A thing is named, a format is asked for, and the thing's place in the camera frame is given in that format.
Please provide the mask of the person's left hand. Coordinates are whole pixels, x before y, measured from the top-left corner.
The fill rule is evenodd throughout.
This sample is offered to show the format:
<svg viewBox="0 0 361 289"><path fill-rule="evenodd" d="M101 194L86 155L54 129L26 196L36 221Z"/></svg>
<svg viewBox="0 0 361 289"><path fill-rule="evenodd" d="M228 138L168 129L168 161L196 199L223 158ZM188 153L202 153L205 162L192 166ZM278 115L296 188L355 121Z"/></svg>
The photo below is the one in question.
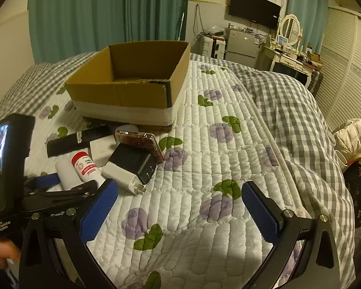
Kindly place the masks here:
<svg viewBox="0 0 361 289"><path fill-rule="evenodd" d="M0 269L7 268L7 259L19 263L21 251L9 239L0 239Z"/></svg>

